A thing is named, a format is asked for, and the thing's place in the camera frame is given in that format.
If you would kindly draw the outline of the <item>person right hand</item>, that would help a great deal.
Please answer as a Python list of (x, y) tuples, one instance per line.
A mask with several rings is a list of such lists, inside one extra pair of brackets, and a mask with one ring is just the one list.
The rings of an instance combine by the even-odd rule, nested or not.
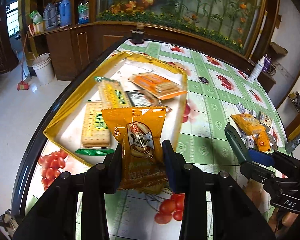
[(278, 207), (276, 207), (268, 220), (268, 225), (275, 233), (277, 239), (282, 238), (292, 224), (295, 222), (298, 214), (286, 212), (285, 210), (280, 211)]

